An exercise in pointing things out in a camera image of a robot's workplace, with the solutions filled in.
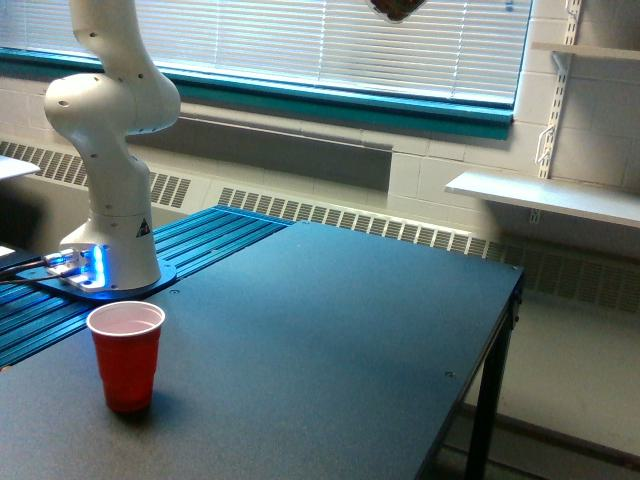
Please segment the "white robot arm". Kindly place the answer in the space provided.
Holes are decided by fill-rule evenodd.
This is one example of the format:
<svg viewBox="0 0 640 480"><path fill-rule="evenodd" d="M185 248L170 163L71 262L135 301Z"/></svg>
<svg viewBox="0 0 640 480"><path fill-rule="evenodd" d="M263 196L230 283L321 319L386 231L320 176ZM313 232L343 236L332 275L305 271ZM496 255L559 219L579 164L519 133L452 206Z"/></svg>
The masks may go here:
<svg viewBox="0 0 640 480"><path fill-rule="evenodd" d="M45 114L82 158L89 213L60 243L76 257L59 274L85 292L147 287L161 277L154 237L149 169L132 155L130 135L172 126L181 100L143 44L132 1L73 1L77 41L101 61L100 73L53 81Z"/></svg>

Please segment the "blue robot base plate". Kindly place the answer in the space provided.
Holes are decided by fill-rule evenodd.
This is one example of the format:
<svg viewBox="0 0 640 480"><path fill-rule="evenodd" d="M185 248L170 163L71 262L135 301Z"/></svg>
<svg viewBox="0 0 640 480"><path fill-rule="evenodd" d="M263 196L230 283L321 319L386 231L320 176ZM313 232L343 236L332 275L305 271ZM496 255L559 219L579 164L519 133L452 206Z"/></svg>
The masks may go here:
<svg viewBox="0 0 640 480"><path fill-rule="evenodd" d="M38 285L41 289L49 293L55 293L75 300L85 300L93 303L108 303L112 301L127 301L145 299L169 286L177 280L177 272L171 263L159 263L161 277L155 283L130 290L104 290L99 292L86 292L79 287L71 285L69 282L59 279L49 279L36 281L36 278L47 276L44 267L36 267L17 274L18 279L28 280L31 284Z"/></svg>

